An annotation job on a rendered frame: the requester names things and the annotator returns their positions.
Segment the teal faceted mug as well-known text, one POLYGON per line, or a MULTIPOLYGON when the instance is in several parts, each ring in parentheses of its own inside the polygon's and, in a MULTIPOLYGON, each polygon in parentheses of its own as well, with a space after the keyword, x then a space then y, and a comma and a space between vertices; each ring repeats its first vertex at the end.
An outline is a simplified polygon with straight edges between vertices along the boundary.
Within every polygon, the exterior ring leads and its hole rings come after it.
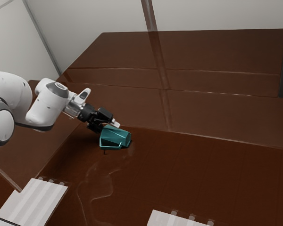
POLYGON ((100 148, 102 150, 127 148, 131 142, 131 135, 126 130, 106 125, 100 134, 100 148))

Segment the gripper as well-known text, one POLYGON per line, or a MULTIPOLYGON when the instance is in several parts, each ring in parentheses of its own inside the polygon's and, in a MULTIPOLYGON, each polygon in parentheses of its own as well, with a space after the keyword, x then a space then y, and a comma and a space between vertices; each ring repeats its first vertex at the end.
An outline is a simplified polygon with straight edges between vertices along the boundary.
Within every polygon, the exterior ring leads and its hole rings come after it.
POLYGON ((116 128, 120 127, 120 123, 116 121, 113 113, 107 109, 100 107, 97 111, 90 104, 85 104, 79 113, 79 120, 87 122, 87 128, 99 134, 103 130, 103 123, 112 125, 116 128))

